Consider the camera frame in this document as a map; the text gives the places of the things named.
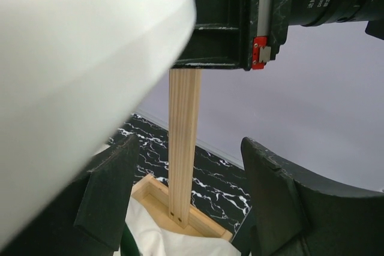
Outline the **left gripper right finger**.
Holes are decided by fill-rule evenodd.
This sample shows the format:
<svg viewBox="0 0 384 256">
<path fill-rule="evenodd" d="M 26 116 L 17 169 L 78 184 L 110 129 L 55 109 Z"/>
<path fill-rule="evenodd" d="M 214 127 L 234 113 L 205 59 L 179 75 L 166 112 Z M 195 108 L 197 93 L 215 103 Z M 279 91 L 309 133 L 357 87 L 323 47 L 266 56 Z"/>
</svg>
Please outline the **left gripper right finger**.
<svg viewBox="0 0 384 256">
<path fill-rule="evenodd" d="M 241 141 L 253 255 L 382 255 L 383 193 L 340 183 Z"/>
</svg>

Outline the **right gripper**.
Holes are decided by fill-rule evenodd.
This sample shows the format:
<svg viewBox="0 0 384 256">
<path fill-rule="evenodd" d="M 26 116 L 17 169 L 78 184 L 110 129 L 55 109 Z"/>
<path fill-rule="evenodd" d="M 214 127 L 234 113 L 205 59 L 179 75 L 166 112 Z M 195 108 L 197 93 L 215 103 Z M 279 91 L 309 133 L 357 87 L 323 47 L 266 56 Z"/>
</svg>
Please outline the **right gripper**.
<svg viewBox="0 0 384 256">
<path fill-rule="evenodd" d="M 174 68 L 261 70 L 287 37 L 290 0 L 195 0 L 193 34 Z"/>
</svg>

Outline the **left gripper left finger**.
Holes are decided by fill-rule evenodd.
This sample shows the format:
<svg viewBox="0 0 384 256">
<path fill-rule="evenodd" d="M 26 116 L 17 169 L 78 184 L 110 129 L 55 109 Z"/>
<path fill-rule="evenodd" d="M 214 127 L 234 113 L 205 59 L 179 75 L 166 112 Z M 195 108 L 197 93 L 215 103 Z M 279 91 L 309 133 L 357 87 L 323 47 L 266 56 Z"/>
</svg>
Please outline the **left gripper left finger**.
<svg viewBox="0 0 384 256">
<path fill-rule="evenodd" d="M 1 255 L 113 255 L 119 249 L 139 159 L 130 135 L 91 162 Z"/>
</svg>

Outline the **white round clip hanger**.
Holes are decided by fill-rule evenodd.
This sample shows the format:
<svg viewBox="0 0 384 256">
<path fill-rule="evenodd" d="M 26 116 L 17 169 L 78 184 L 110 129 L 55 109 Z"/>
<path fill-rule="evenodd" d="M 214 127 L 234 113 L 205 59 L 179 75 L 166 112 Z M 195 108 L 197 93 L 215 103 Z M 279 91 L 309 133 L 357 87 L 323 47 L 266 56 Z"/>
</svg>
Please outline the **white round clip hanger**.
<svg viewBox="0 0 384 256">
<path fill-rule="evenodd" d="M 1 246 L 175 63 L 194 0 L 1 0 Z"/>
</svg>

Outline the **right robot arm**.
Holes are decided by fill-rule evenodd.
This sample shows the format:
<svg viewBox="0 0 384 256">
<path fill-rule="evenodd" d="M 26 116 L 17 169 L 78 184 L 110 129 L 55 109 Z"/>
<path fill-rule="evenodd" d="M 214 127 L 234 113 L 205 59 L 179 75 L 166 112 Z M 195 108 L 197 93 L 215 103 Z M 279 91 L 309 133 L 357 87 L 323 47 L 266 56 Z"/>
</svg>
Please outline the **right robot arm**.
<svg viewBox="0 0 384 256">
<path fill-rule="evenodd" d="M 383 0 L 195 0 L 193 34 L 177 69 L 260 70 L 287 40 L 288 28 L 366 22 L 383 38 Z"/>
</svg>

